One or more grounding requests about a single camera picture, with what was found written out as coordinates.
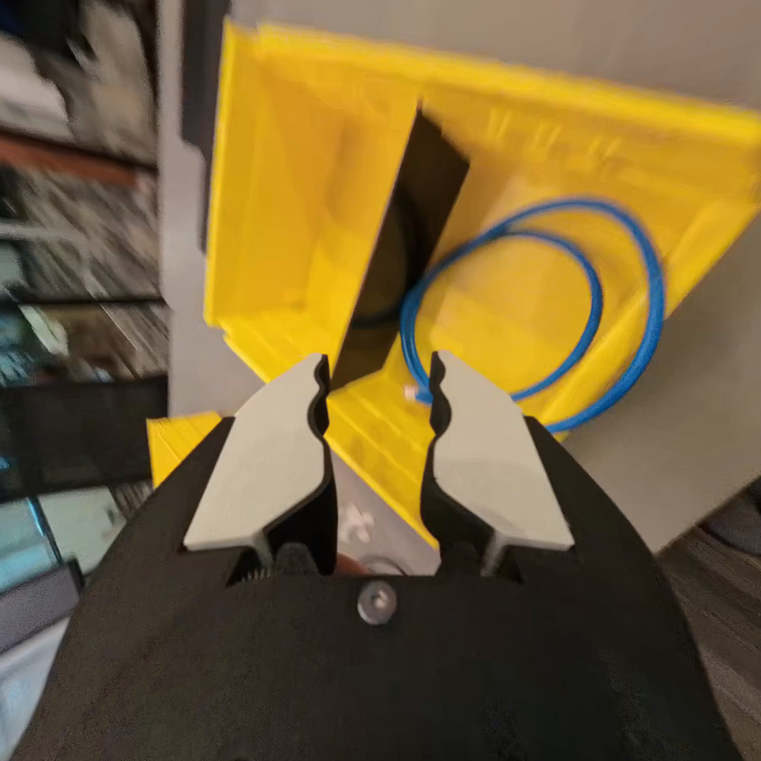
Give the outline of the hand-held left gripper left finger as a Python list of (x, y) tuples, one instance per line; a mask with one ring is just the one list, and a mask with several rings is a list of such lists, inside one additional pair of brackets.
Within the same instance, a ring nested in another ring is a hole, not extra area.
[(328, 356), (310, 354), (242, 405), (185, 532), (185, 549), (276, 553), (268, 534), (323, 494), (333, 524), (328, 392)]

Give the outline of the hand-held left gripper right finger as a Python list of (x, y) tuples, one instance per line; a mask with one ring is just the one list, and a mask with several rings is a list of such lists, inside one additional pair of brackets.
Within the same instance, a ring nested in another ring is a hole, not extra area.
[(468, 546), (481, 576), (514, 547), (564, 553), (572, 530), (521, 408), (448, 350), (432, 356), (428, 531), (444, 557)]

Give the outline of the yellow plastic bin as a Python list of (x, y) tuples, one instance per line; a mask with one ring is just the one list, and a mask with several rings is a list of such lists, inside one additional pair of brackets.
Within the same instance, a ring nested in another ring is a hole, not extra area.
[[(413, 169), (413, 127), (445, 145)], [(509, 215), (592, 198), (654, 244), (666, 316), (759, 212), (759, 111), (350, 36), (226, 22), (208, 213), (205, 319), (270, 382), (314, 352), (331, 369), (395, 185), (443, 205), (433, 266)], [(578, 245), (600, 277), (599, 332), (579, 364), (521, 401), (553, 424), (612, 390), (644, 337), (642, 254), (599, 212), (519, 223)], [(507, 239), (433, 283), (415, 330), (426, 370), (447, 349), (507, 392), (560, 366), (590, 291), (547, 244)], [(429, 408), (413, 401), (400, 339), (380, 369), (328, 398), (333, 450), (433, 547), (420, 518)]]

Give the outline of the yellow plastic piece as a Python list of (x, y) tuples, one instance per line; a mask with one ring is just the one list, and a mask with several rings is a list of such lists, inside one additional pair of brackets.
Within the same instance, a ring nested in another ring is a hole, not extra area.
[(154, 489), (176, 470), (221, 421), (222, 416), (216, 412), (146, 421), (151, 483)]

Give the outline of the black box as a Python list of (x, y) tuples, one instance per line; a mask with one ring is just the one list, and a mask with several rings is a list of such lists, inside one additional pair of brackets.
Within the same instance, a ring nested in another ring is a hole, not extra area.
[(165, 374), (3, 387), (2, 501), (147, 480), (147, 420), (167, 404)]

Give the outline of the black bin divider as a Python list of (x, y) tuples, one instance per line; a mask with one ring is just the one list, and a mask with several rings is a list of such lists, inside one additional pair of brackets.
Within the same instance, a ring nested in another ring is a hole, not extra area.
[(334, 362), (332, 392), (385, 365), (403, 302), (428, 268), (469, 169), (441, 127), (419, 110)]

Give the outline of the cluttered storage shelf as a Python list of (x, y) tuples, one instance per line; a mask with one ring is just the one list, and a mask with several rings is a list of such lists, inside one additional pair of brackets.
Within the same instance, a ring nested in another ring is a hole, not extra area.
[(156, 2), (2, 2), (2, 386), (167, 373), (156, 33)]

